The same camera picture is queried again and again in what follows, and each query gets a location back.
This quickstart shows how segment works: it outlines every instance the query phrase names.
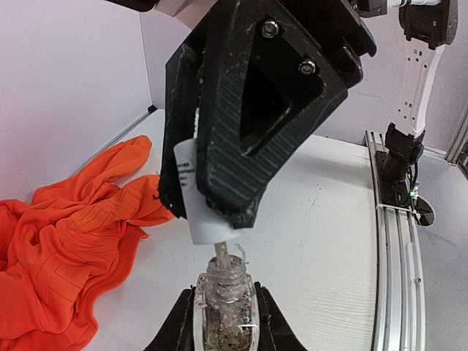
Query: orange cloth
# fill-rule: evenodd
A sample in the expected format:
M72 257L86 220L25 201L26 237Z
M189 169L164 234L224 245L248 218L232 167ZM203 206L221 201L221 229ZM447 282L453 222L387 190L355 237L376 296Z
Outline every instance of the orange cloth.
M147 238L139 226L172 219L157 200L159 176L112 184L150 150L137 137L37 190L31 205L0 202L0 350L81 350L91 341L94 302L128 277Z

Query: gray floor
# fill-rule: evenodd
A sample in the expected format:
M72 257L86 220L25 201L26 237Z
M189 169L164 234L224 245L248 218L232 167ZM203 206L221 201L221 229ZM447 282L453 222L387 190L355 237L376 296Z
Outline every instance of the gray floor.
M426 349L468 350L468 180L441 159L420 160L420 194L437 221L419 228L426 282Z

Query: metal screw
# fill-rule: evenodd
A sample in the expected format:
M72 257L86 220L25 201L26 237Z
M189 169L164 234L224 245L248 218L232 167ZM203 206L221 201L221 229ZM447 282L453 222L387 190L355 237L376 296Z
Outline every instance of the metal screw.
M267 20L262 26L262 35L267 39L272 39L279 33L279 26L274 20Z
M302 75L313 75L317 71L317 66L310 58L304 60L299 65L299 72Z

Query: bolt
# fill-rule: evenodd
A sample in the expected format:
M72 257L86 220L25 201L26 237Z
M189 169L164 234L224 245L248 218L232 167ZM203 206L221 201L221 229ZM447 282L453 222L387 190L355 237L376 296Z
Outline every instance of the bolt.
M302 75L313 75L317 71L317 66L310 58L305 59L299 65L299 72Z
M267 39L272 39L279 33L279 26L274 20L267 20L262 26L262 35Z

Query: white cylinder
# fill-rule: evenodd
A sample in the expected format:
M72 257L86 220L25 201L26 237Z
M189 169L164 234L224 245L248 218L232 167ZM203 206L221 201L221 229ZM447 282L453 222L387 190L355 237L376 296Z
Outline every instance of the white cylinder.
M174 148L174 154L193 243L211 245L237 238L243 230L235 230L226 219L211 210L198 191L196 140L179 143Z
M388 8L390 9L391 7L403 7L407 6L409 3L410 5L428 5L428 6L435 6L440 4L441 0L412 0L410 3L410 0L388 0Z

